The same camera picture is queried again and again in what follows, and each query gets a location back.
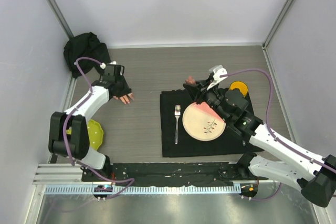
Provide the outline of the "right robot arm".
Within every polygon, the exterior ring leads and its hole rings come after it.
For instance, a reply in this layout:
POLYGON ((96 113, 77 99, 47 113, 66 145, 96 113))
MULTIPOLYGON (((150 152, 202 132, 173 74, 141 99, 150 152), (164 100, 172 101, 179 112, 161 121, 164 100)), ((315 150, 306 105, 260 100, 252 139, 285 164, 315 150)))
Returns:
POLYGON ((335 193, 335 156, 323 157, 304 149, 249 112, 248 90, 242 82, 234 82, 224 90, 212 77, 203 81, 189 78, 183 87, 193 102, 205 104, 222 119, 234 137, 279 159, 273 162, 255 153, 245 153, 238 161, 239 177, 274 179, 300 191, 319 207, 329 205, 335 193))

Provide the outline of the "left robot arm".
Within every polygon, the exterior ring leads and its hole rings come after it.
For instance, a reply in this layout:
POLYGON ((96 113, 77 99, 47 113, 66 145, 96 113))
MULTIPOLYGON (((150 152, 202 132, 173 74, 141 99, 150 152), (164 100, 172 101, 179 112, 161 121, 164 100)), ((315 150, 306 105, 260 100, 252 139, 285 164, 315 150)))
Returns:
POLYGON ((111 177, 112 169, 107 165, 108 157, 90 146, 88 122, 113 97, 131 93, 124 70, 115 62, 107 64, 100 79, 89 84, 85 96, 66 111, 54 112, 50 119, 49 151, 93 168, 94 176, 102 182, 111 177))

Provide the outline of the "nail polish bottle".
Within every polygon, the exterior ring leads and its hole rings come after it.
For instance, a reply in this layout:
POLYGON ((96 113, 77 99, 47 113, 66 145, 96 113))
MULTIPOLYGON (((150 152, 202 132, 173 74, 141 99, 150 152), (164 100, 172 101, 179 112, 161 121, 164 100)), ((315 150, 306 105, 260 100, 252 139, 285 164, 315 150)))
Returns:
POLYGON ((185 80, 186 84, 195 84, 196 81, 192 76, 189 76, 186 80, 185 80))

